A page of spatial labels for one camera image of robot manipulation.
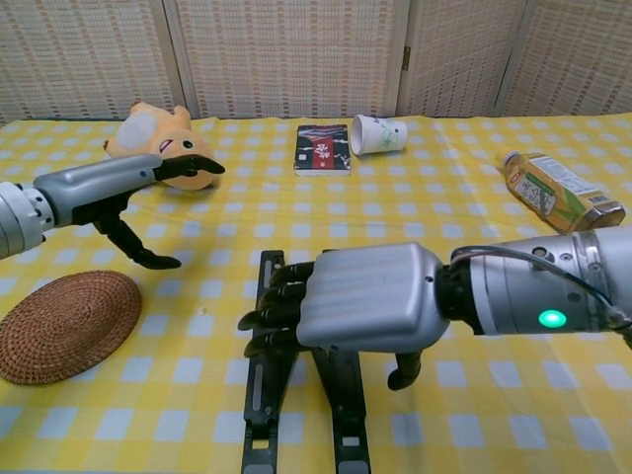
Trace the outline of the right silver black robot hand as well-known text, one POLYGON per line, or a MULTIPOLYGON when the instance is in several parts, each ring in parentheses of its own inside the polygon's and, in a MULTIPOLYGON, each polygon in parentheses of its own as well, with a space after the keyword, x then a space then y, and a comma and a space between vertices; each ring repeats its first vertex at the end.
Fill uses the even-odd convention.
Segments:
POLYGON ((445 333, 435 291, 440 259, 415 242, 331 250, 281 266, 238 328, 244 355, 319 349, 393 354, 387 386, 412 385, 422 352, 445 333))

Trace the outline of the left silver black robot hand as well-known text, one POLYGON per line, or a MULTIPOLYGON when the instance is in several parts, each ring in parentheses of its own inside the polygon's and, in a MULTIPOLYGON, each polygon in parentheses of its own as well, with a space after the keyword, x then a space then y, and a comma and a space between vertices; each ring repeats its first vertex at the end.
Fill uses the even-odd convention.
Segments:
POLYGON ((135 263, 149 270, 169 270, 181 262, 145 248, 120 214, 138 191, 200 171, 221 175, 225 168, 192 152, 167 159, 138 154, 41 175, 34 186, 50 204, 57 227, 92 224, 135 263))

